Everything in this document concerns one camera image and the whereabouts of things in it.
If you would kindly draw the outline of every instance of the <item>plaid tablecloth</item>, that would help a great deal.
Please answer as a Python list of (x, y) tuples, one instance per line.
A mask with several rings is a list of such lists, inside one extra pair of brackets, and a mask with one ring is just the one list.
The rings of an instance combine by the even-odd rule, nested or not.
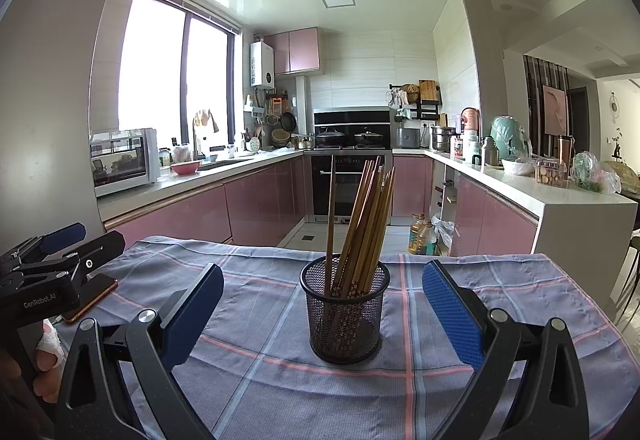
[[(190, 358), (174, 375), (218, 440), (430, 438), (462, 395), (472, 369), (462, 364), (422, 292), (424, 257), (382, 261), (391, 282), (385, 292), (379, 351), (338, 367), (314, 355), (308, 342), (300, 270), (318, 253), (235, 247), (150, 237), (101, 268), (120, 285), (90, 313), (102, 325), (130, 321), (140, 309), (161, 307), (209, 263), (225, 289)], [(640, 385), (629, 347), (591, 299), (547, 257), (440, 258), (462, 287), (516, 321), (568, 324), (580, 358), (592, 438), (603, 438)], [(70, 343), (75, 327), (60, 325)], [(516, 363), (488, 426), (504, 421), (519, 377)], [(127, 385), (151, 436), (162, 438), (126, 370)]]

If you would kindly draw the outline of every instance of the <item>white countertop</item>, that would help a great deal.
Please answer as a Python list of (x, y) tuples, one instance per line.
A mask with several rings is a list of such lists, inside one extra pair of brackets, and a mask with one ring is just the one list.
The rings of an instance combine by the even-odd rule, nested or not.
[(302, 151), (298, 149), (283, 148), (280, 151), (259, 151), (250, 156), (248, 160), (242, 160), (246, 157), (236, 157), (237, 164), (223, 165), (208, 171), (199, 171), (194, 175), (178, 176), (173, 172), (164, 170), (163, 173), (166, 174), (162, 175), (153, 184), (134, 187), (98, 198), (100, 217), (103, 222), (106, 222), (139, 207), (175, 196), (184, 191), (189, 191), (211, 182), (220, 182), (230, 176), (239, 175), (252, 169), (299, 157), (300, 155), (302, 155)]
[(635, 204), (636, 202), (618, 194), (605, 195), (581, 189), (573, 182), (566, 187), (554, 187), (536, 182), (533, 176), (507, 175), (501, 169), (490, 166), (471, 165), (462, 160), (451, 159), (448, 153), (431, 149), (394, 149), (394, 155), (426, 155), (453, 167), (473, 178), (530, 213), (542, 218), (546, 205), (600, 205)]

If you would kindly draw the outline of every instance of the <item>red bowl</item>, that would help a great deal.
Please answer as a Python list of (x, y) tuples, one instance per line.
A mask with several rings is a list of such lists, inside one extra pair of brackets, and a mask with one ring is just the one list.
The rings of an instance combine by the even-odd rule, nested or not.
[(191, 160), (191, 162), (176, 162), (171, 165), (171, 170), (177, 175), (193, 175), (200, 166), (199, 160)]

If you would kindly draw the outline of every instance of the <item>smartphone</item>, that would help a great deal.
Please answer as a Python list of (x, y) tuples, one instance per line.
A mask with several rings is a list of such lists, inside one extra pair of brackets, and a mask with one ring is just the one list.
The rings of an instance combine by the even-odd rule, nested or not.
[(118, 286), (118, 280), (98, 273), (80, 287), (80, 307), (62, 314), (67, 324), (75, 323), (87, 310)]

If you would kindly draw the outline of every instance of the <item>blue gripper pad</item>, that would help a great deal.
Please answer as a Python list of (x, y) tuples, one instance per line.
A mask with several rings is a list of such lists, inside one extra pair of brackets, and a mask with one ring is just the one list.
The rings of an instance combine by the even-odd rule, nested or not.
[(478, 371), (484, 362), (482, 330), (433, 261), (422, 270), (422, 290), (460, 360)]

